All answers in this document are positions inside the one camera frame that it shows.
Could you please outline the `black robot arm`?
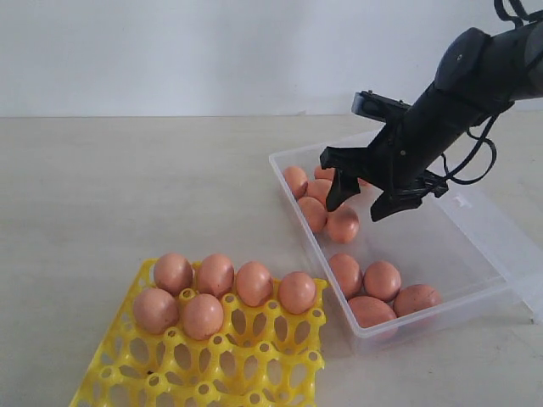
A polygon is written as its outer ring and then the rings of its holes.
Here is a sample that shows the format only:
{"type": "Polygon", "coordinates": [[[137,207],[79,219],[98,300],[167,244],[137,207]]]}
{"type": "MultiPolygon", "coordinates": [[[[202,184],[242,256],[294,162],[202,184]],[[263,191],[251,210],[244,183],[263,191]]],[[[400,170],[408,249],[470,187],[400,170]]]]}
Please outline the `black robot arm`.
{"type": "Polygon", "coordinates": [[[471,128],[492,125],[518,100],[541,95],[541,23],[495,36],[468,29],[447,48],[414,104],[371,91],[355,95],[352,112],[383,128],[364,148],[323,150],[322,168],[334,170],[327,210],[360,193],[360,181],[382,192],[370,209],[374,221],[416,209],[430,193],[441,197],[456,173],[438,176],[428,167],[471,128]]]}

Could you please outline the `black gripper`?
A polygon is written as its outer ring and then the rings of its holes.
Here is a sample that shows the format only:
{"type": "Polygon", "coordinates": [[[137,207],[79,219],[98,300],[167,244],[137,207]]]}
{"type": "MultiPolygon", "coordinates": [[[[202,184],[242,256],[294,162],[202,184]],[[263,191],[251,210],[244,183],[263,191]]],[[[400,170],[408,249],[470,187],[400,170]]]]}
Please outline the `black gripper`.
{"type": "Polygon", "coordinates": [[[449,146],[446,134],[393,122],[365,147],[326,147],[320,165],[335,169],[325,201],[327,211],[337,210],[359,194],[359,179],[383,191],[370,208],[372,221],[417,209],[430,193],[441,197],[448,191],[447,182],[428,167],[449,146]]]}

